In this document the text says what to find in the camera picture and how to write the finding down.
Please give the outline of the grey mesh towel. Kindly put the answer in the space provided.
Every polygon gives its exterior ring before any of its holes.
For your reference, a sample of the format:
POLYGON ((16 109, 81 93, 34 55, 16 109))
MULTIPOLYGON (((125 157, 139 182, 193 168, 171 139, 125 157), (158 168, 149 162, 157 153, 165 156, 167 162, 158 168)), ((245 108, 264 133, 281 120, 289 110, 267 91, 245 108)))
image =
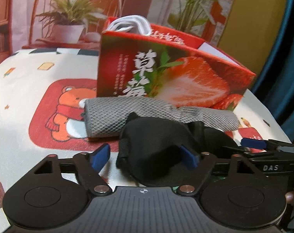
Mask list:
POLYGON ((222 131, 238 129, 237 116, 229 110, 182 106, 176 107, 150 97, 97 97, 85 101, 82 117, 88 138, 114 137, 120 134, 130 113, 140 117, 163 118, 179 123, 201 121, 222 131))

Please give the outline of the black mesh fabric pouch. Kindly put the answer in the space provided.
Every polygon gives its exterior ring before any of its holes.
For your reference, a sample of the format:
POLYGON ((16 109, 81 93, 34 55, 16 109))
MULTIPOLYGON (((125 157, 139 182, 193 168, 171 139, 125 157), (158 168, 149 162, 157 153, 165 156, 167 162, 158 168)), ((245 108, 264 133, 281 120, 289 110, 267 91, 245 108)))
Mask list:
POLYGON ((226 133, 201 121, 186 124, 131 112, 122 128, 116 166, 144 186, 181 185, 201 162, 201 153, 228 159, 245 150, 226 133))

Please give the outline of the printed living room backdrop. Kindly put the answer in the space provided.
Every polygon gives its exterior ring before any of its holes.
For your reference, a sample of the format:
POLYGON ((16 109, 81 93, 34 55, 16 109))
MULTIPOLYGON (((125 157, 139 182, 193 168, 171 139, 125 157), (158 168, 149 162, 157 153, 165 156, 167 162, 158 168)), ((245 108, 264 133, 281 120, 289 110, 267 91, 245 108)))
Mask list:
POLYGON ((233 0, 0 0, 0 63, 21 48, 97 50, 109 17, 153 24, 217 45, 233 0))

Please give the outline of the teal blue curtain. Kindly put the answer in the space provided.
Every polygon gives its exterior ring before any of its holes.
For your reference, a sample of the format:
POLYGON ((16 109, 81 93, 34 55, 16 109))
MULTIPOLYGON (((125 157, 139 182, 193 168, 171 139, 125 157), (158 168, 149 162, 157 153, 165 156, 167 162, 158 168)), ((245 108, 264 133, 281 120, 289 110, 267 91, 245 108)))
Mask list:
POLYGON ((287 0, 278 36, 252 93, 294 140, 294 0, 287 0))

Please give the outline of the red strawberry cardboard box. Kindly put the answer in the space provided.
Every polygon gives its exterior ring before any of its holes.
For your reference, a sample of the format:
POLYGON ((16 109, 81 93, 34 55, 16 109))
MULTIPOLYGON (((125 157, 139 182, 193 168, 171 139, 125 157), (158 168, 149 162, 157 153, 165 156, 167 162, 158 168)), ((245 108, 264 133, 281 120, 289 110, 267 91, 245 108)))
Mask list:
POLYGON ((255 74, 204 39, 151 24, 150 36, 107 31, 99 54, 99 97, 151 97, 174 106, 233 110, 255 74))

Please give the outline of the white folded cloth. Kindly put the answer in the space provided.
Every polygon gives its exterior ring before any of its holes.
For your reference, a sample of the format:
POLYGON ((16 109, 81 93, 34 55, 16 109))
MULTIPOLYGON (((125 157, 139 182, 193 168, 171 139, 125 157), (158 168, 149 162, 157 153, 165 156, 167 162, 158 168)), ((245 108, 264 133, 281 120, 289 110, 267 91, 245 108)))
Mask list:
POLYGON ((152 33, 149 21, 140 15, 128 15, 117 18, 109 23, 107 31, 134 33, 143 36, 150 36, 152 33))

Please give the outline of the wooden panel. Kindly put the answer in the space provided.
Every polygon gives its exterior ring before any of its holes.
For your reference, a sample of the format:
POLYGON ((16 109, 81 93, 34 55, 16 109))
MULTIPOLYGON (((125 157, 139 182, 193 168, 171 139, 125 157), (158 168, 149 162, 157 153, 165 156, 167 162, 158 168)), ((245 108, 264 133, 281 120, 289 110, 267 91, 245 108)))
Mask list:
POLYGON ((286 0, 234 0, 218 47, 259 74, 278 35, 286 0))

